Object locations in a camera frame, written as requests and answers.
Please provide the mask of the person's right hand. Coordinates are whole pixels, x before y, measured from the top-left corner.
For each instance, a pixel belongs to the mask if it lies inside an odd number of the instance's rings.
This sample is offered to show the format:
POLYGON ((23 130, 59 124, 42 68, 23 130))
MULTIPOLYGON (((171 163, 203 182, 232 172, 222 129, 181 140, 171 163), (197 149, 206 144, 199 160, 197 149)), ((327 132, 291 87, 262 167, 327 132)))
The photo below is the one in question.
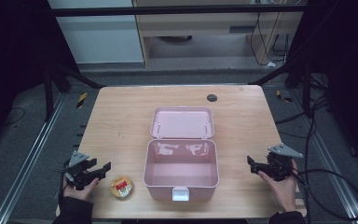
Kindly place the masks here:
POLYGON ((294 175, 290 175, 282 181, 275 181, 262 171, 258 171, 257 174, 272 190, 273 197, 282 212, 296 211, 296 177, 294 175))

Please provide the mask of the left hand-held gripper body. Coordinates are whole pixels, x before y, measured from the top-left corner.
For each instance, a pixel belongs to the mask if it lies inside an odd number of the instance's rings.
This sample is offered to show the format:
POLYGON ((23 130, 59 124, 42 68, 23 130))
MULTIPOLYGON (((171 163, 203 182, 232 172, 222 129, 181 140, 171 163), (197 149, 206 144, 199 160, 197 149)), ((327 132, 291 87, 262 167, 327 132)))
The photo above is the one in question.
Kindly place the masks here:
POLYGON ((76 189, 83 189, 92 181, 89 169, 86 168, 86 161, 89 160, 89 155, 74 151, 63 165, 64 175, 76 189))

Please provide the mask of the aluminium floor rail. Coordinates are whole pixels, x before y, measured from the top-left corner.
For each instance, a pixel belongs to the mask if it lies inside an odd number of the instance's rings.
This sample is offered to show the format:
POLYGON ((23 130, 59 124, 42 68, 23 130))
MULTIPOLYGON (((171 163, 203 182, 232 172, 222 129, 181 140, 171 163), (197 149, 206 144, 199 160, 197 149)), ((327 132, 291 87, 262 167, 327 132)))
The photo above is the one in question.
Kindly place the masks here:
POLYGON ((7 196, 0 205, 0 224, 7 224, 10 215, 17 204, 21 193, 29 179, 31 172, 39 158, 39 155, 46 144, 50 132, 62 111, 62 105, 65 101, 66 93, 59 93, 56 102, 53 105, 53 112, 50 118, 43 123, 38 136, 34 140, 34 143, 20 168, 11 188, 9 189, 7 196))
POLYGON ((309 147, 310 143, 313 145, 314 150, 318 154, 324 167, 320 169, 319 172, 327 173, 329 175, 330 181, 347 213, 350 223, 358 224, 358 188, 338 169, 317 130, 314 118, 309 118, 307 115, 303 115, 303 120, 305 125, 310 129, 306 147, 309 147))

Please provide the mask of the person's left hand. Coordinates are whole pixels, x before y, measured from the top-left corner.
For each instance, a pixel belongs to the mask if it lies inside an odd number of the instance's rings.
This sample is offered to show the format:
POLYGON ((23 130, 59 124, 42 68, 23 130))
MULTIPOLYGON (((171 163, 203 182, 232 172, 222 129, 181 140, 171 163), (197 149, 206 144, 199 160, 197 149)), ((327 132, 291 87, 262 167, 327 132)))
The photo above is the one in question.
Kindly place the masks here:
POLYGON ((68 184, 67 178, 62 179, 62 195, 64 197, 71 197, 81 201, 89 202, 90 195, 94 188, 99 184, 99 178, 93 179, 85 188, 76 189, 68 184))

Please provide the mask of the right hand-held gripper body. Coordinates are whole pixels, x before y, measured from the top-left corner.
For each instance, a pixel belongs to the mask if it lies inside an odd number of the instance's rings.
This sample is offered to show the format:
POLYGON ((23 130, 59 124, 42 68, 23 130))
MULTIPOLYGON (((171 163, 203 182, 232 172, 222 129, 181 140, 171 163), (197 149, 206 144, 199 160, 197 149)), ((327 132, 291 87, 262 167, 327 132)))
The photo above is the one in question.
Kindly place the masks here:
POLYGON ((275 181, 283 181, 292 174, 292 158, 303 158, 303 154, 284 143, 268 147, 268 169, 265 173, 275 181))

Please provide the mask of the black metal stand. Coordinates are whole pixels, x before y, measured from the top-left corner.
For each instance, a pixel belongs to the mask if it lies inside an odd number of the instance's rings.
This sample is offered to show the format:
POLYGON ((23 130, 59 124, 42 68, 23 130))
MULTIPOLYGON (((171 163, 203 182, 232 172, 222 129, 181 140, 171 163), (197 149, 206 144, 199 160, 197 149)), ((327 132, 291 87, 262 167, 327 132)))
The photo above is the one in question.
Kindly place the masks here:
POLYGON ((103 87, 103 85, 98 84, 82 76, 79 72, 70 69, 62 64, 48 65, 43 70, 46 97, 45 121, 48 121, 52 117, 54 112, 52 85, 55 85, 58 88, 59 92, 68 92, 69 90, 71 90, 71 85, 66 78, 67 76, 73 77, 74 79, 80 81, 83 84, 86 84, 93 89, 101 89, 103 87))
POLYGON ((288 77, 284 81, 284 85, 292 89, 299 83, 302 83, 302 108, 306 115, 310 118, 312 111, 310 109, 310 62, 308 60, 289 60, 280 68, 275 69, 265 77, 250 82, 250 85, 262 86, 280 74, 287 73, 288 77))

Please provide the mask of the pink storage box with lid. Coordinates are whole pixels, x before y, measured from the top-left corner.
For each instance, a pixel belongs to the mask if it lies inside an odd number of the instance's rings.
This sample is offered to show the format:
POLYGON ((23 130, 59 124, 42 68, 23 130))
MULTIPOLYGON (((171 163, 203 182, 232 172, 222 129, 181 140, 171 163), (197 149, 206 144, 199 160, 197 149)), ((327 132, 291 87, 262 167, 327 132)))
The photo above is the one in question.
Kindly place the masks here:
POLYGON ((155 109, 145 157, 144 183, 155 200, 212 199, 219 184, 212 111, 207 107, 155 109))

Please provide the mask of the white cabinet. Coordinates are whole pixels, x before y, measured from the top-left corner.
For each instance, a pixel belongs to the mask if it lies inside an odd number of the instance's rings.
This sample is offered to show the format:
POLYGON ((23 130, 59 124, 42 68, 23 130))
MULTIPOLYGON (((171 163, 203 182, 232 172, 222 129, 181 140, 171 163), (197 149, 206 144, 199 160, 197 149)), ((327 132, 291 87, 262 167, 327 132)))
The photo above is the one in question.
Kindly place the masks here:
MULTIPOLYGON (((52 9, 132 7, 131 0, 48 0, 52 9)), ((57 19, 79 64, 142 63, 135 17, 86 16, 57 19)))

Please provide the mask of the round yellow tin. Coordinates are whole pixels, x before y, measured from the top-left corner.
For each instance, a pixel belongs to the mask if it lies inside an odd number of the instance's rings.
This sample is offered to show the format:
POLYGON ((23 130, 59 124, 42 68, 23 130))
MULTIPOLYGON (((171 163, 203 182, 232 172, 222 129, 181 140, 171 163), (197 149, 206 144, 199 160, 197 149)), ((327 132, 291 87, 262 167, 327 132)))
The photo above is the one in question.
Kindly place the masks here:
POLYGON ((130 178, 127 176, 119 176, 112 181, 111 193, 119 200, 127 199, 131 196, 134 185, 130 178))

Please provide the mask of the light wooden desk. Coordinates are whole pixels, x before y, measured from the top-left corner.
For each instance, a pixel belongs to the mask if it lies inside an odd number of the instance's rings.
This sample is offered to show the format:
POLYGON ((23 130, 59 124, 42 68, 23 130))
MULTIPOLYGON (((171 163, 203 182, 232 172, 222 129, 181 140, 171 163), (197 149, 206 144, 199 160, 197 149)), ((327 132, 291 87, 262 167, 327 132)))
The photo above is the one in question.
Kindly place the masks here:
MULTIPOLYGON (((294 5, 307 0, 131 0, 136 7, 294 5)), ((271 60, 272 47, 279 35, 293 35, 302 12, 209 13, 138 15, 136 17, 144 58, 149 58, 150 41, 157 36, 245 34, 256 61, 271 60)))

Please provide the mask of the yellow black floor tape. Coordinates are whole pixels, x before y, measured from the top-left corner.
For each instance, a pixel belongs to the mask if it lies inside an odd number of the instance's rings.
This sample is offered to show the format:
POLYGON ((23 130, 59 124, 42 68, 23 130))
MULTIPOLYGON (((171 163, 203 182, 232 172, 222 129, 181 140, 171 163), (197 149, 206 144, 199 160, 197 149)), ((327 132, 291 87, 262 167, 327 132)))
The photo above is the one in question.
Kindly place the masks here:
POLYGON ((79 96, 79 99, 77 101, 77 104, 76 104, 76 108, 81 108, 87 98, 87 93, 86 92, 82 92, 79 96))
POLYGON ((292 103, 292 97, 290 96, 288 91, 285 90, 276 90, 276 96, 286 103, 292 103))

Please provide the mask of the black metal crossbar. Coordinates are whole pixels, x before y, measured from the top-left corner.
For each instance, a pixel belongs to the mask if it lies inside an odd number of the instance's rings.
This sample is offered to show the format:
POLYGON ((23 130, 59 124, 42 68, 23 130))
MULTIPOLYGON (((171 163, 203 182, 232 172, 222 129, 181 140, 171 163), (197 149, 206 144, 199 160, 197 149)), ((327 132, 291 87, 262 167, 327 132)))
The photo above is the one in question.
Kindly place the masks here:
POLYGON ((55 17, 84 16, 127 16, 127 15, 170 15, 207 13, 258 13, 258 12, 299 12, 307 5, 222 5, 222 6, 171 6, 171 7, 99 7, 51 9, 55 17))

